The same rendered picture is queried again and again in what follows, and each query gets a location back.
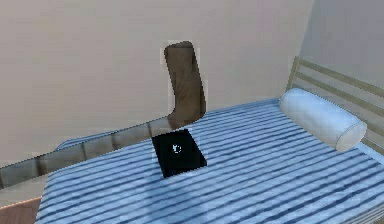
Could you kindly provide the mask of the black closed laptop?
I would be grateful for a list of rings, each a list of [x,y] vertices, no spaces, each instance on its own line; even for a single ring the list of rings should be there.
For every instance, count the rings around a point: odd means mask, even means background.
[[[205,167],[207,161],[187,129],[152,138],[164,178]]]

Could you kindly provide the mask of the blue striped bed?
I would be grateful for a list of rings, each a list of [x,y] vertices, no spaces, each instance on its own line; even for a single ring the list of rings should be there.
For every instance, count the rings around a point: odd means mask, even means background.
[[[49,175],[35,224],[384,224],[384,87],[296,58],[288,84],[368,125],[339,152],[276,100],[208,112],[203,168],[164,178],[152,137]]]

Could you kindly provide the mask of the grey-brown long segmented bar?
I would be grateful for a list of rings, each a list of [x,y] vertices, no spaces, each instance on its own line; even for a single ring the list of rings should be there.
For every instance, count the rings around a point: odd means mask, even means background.
[[[171,130],[168,119],[163,117],[2,167],[0,168],[0,189],[29,181]]]

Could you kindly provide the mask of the white bolster pillow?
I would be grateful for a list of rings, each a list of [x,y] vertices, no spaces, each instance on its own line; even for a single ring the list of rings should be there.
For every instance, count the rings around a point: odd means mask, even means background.
[[[340,152],[356,146],[367,131],[367,124],[357,116],[300,88],[285,92],[279,107],[297,125]]]

